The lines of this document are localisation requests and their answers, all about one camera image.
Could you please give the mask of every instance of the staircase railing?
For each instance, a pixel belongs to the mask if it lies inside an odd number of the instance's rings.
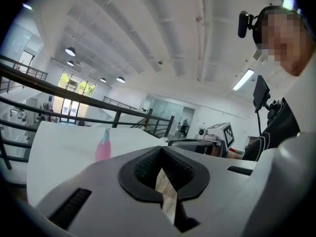
[[[3,63],[3,61],[5,61],[7,63],[12,63],[12,68],[15,70],[18,70],[24,74],[30,75],[32,77],[35,77],[35,78],[43,80],[43,81],[46,80],[46,77],[48,75],[48,73],[45,73],[45,72],[40,71],[38,69],[34,69],[34,68],[27,66],[23,63],[12,60],[6,56],[0,55],[0,63]],[[24,85],[21,85],[17,82],[14,82],[12,80],[7,79],[7,78],[2,78],[2,80],[0,81],[0,93],[2,93],[4,91],[6,91],[8,93],[11,89],[18,88],[18,87],[24,88]]]
[[[119,101],[116,101],[116,100],[113,100],[113,99],[111,99],[109,97],[104,97],[103,98],[103,102],[108,103],[108,104],[112,104],[112,105],[116,105],[116,106],[120,106],[120,107],[123,107],[123,108],[127,108],[129,110],[137,110],[137,108],[135,108],[135,107],[131,107],[129,105],[123,104],[123,103],[121,103]]]
[[[143,126],[143,123],[145,122],[145,118],[142,120],[138,121],[135,125],[131,126],[130,128],[141,128]]]
[[[88,121],[88,122],[96,122],[96,123],[105,123],[105,124],[111,124],[112,128],[117,128],[118,125],[132,125],[132,126],[145,126],[145,128],[147,126],[155,126],[155,129],[153,130],[153,132],[149,132],[151,135],[160,138],[163,136],[167,136],[170,132],[170,128],[172,126],[172,122],[173,122],[173,116],[171,117],[170,120],[168,119],[163,119],[160,117],[155,117],[152,115],[149,115],[147,113],[142,113],[142,112],[138,112],[138,111],[134,111],[134,110],[130,110],[127,108],[123,108],[120,106],[115,106],[112,104],[108,104],[105,103],[103,101],[99,101],[87,96],[83,96],[83,95],[79,95],[75,92],[71,92],[68,91],[66,89],[62,89],[59,88],[57,86],[53,86],[50,83],[47,83],[43,80],[40,80],[38,78],[35,78],[29,74],[24,74],[16,69],[13,69],[9,66],[7,66],[6,64],[2,64],[0,63],[0,80],[2,78],[7,78],[8,80],[20,83],[23,86],[27,86],[36,90],[39,90],[41,92],[53,95],[53,96],[58,96],[58,97],[62,97],[62,98],[66,98],[69,100],[73,100],[79,103],[83,103],[89,106],[93,106],[93,107],[97,107],[97,108],[101,108],[101,109],[107,109],[110,111],[115,111],[116,115],[113,121],[105,121],[105,120],[99,120],[99,119],[91,119],[91,118],[81,118],[81,117],[74,117],[71,115],[64,115],[64,114],[60,114],[60,113],[55,113],[55,112],[50,112],[50,111],[46,111],[46,110],[42,110],[39,108],[35,108],[35,107],[31,107],[25,104],[21,104],[21,103],[17,103],[15,101],[6,99],[4,97],[0,97],[0,102],[3,102],[5,104],[8,105],[12,105],[15,107],[18,107],[20,109],[23,110],[27,110],[27,111],[31,111],[31,112],[35,112],[35,113],[39,113],[42,115],[48,115],[51,117],[59,117],[59,118],[65,118],[65,119],[73,119],[73,120],[78,120],[78,121]],[[129,123],[129,122],[120,122],[119,118],[120,115],[124,113],[124,114],[129,114],[129,115],[134,115],[134,116],[138,116],[138,117],[143,117],[144,122],[140,123]],[[33,127],[28,127],[28,126],[23,126],[23,125],[19,125],[19,124],[15,124],[9,121],[5,121],[0,119],[0,124],[2,125],[6,125],[9,127],[13,127],[13,128],[17,128],[17,129],[21,129],[21,130],[25,130],[25,131],[29,131],[29,132],[36,132],[37,128],[33,128]],[[157,129],[158,126],[165,126],[165,128],[162,129]],[[160,133],[160,134],[156,134],[156,131],[160,131],[160,130],[164,130],[164,133]],[[26,144],[26,143],[17,143],[14,141],[10,141],[7,139],[4,139],[0,133],[0,150],[1,150],[1,155],[0,158],[3,158],[5,165],[8,169],[12,169],[11,163],[10,161],[21,161],[21,162],[28,162],[28,157],[27,158],[18,158],[18,157],[13,157],[13,156],[8,156],[5,150],[4,145],[10,145],[10,146],[14,146],[14,147],[21,147],[21,148],[31,148],[32,144]]]

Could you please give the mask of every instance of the fluorescent light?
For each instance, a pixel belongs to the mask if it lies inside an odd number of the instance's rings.
[[[289,10],[292,10],[294,6],[294,0],[283,0],[282,6]]]
[[[27,9],[29,9],[29,10],[32,10],[32,7],[30,7],[30,6],[27,5],[26,3],[23,3],[22,5],[23,5],[24,8],[27,8]]]
[[[117,80],[121,83],[125,83],[125,79],[123,77],[118,77]]]
[[[233,90],[239,90],[241,86],[244,85],[245,82],[248,81],[248,79],[253,75],[254,71],[251,69],[248,69],[246,74],[243,75],[243,77],[237,82],[237,84],[234,86]]]

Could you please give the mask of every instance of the door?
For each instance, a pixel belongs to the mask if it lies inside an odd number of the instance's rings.
[[[69,111],[70,111],[70,108],[71,108],[71,102],[72,101],[69,100],[69,99],[64,99],[63,108],[61,109],[61,114],[69,115]],[[68,118],[60,118],[60,121],[68,122]]]
[[[69,99],[64,99],[61,97],[54,98],[53,110],[54,112],[61,113],[64,115],[69,115],[73,117],[84,118],[87,112],[88,105],[80,104],[79,102],[72,101]],[[71,118],[60,118],[61,122],[76,123],[74,119]]]
[[[69,115],[76,117],[77,116],[77,111],[78,111],[78,106],[79,103],[75,102],[75,101],[71,101],[70,103],[70,111],[69,111]],[[76,121],[74,119],[68,119],[69,123],[75,123]]]

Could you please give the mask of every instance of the white table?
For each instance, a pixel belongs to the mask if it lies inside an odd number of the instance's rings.
[[[104,128],[42,121],[28,163],[30,205],[36,206],[53,188],[95,162],[95,150],[104,131]],[[138,128],[111,128],[110,142],[111,157],[153,146],[167,146],[163,140]]]

